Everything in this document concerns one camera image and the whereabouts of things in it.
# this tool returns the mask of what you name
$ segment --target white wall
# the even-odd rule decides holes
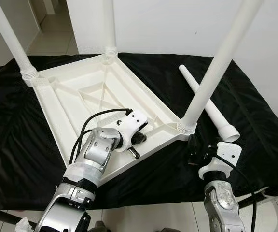
[[[102,1],[68,0],[79,53],[103,53]],[[213,56],[241,0],[115,0],[120,52]],[[266,0],[234,60],[278,114],[278,0]]]
[[[13,30],[24,49],[27,49],[39,32],[28,0],[0,0]],[[13,58],[0,34],[0,66]]]

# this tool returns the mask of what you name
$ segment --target black fabric sheet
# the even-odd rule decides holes
[[[37,70],[71,63],[91,55],[31,56]],[[187,55],[121,53],[119,58],[178,117],[194,94],[178,66],[184,64],[201,82],[212,58]],[[248,77],[232,62],[211,98],[241,134],[237,167],[255,189],[278,188],[278,119]],[[195,138],[198,154],[217,141],[217,130],[203,112]],[[190,165],[193,142],[176,141],[97,189],[93,208],[202,201],[200,165]],[[0,67],[0,209],[43,210],[65,166],[32,88],[12,60]],[[232,171],[236,196],[248,193]]]

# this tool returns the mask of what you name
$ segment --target white plastic tube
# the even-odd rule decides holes
[[[193,92],[196,93],[199,89],[198,82],[194,79],[194,77],[184,65],[180,65],[179,70],[183,74],[189,86],[192,88]],[[205,107],[205,110],[216,126],[218,134],[223,141],[232,143],[240,137],[239,132],[233,125],[228,123],[226,118],[210,99]]]
[[[13,54],[22,74],[22,79],[31,87],[31,80],[39,76],[37,70],[32,66],[18,41],[12,27],[10,26],[1,6],[0,6],[0,33]]]
[[[201,84],[189,105],[185,115],[177,124],[177,129],[184,134],[193,134],[197,121],[212,96],[216,86],[228,68],[233,55],[250,27],[263,0],[243,0],[231,29],[211,62]]]
[[[106,37],[106,54],[115,56],[118,53],[115,41],[114,8],[112,0],[103,0],[104,3],[104,23]]]

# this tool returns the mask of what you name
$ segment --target tiled floor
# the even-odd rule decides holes
[[[48,15],[41,24],[40,34],[28,55],[75,55],[78,53],[65,0],[55,15]],[[42,212],[9,211],[19,217],[38,221]],[[252,207],[241,210],[247,232],[250,231]],[[154,232],[170,227],[182,232],[208,232],[209,220],[202,202],[172,203],[89,211],[90,227],[103,220],[112,232]],[[0,222],[0,232],[13,232],[14,225]],[[278,232],[278,199],[258,206],[256,232]]]
[[[41,211],[8,211],[37,222]],[[118,209],[88,211],[92,228],[103,220],[112,232],[155,232],[164,227],[182,232],[209,232],[208,215],[202,202],[129,206]],[[252,206],[240,210],[246,232],[250,231]],[[14,225],[0,222],[0,232],[13,232]],[[278,232],[278,199],[258,205],[256,232]]]

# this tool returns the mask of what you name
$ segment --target black cable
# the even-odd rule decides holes
[[[91,131],[92,131],[92,130],[86,130],[86,131],[83,133],[83,135],[85,135],[86,133],[89,133],[89,132],[91,132]],[[78,145],[79,138],[80,138],[80,137],[78,137],[78,139],[77,139],[76,142],[75,142],[75,145],[73,146],[73,148],[72,148],[72,150],[71,150],[71,155],[70,155],[70,159],[69,159],[68,165],[71,165],[71,164],[72,164],[72,159],[73,159],[73,156],[74,156],[74,154],[75,154],[75,150],[76,150],[76,147],[77,147],[77,145]]]
[[[253,216],[251,219],[251,228],[250,231],[251,232],[255,232],[255,223],[256,223],[256,214],[257,214],[257,202],[256,202],[256,196],[255,193],[252,189],[252,187],[250,186],[249,180],[246,178],[246,176],[238,169],[236,168],[233,164],[231,164],[230,162],[228,162],[227,160],[225,160],[224,158],[214,154],[214,157],[218,158],[219,160],[223,161],[224,163],[226,163],[227,165],[229,165],[230,167],[232,167],[237,173],[239,173],[243,179],[245,179],[248,187],[249,187],[249,191],[251,193],[251,196],[253,198]]]
[[[78,149],[77,149],[77,156],[79,155],[80,153],[80,150],[81,150],[81,144],[82,144],[82,138],[83,138],[83,133],[84,133],[84,130],[85,130],[85,127],[86,125],[88,124],[89,121],[91,121],[93,118],[95,118],[96,116],[99,116],[99,115],[103,115],[103,114],[106,114],[106,113],[110,113],[110,112],[116,112],[116,111],[126,111],[126,113],[128,112],[131,112],[132,110],[131,109],[112,109],[112,110],[105,110],[105,111],[102,111],[102,112],[99,112],[99,113],[96,113],[92,116],[90,116],[86,121],[85,123],[83,124],[82,126],[82,129],[81,129],[81,133],[79,135],[79,142],[78,142]]]

